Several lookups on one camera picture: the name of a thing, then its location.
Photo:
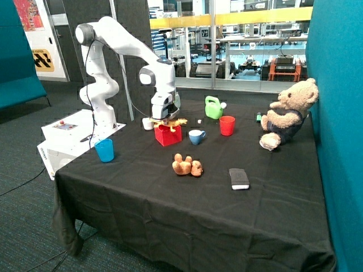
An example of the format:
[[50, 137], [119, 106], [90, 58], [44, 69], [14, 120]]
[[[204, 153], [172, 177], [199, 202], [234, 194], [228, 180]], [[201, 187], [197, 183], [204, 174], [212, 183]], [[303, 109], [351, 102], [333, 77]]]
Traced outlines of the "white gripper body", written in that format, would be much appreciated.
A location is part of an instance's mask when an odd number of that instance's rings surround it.
[[156, 92], [151, 104], [153, 119], [170, 120], [179, 113], [180, 96], [178, 92]]

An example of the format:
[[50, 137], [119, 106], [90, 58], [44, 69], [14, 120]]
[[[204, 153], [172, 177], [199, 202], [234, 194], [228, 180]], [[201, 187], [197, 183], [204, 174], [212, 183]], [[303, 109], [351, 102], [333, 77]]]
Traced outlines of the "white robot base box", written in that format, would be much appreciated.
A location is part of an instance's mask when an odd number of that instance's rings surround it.
[[93, 128], [92, 111], [88, 109], [43, 126], [45, 141], [37, 149], [50, 179], [53, 181], [60, 168], [93, 148], [97, 141], [110, 137], [124, 126], [117, 123], [115, 128], [98, 133]]

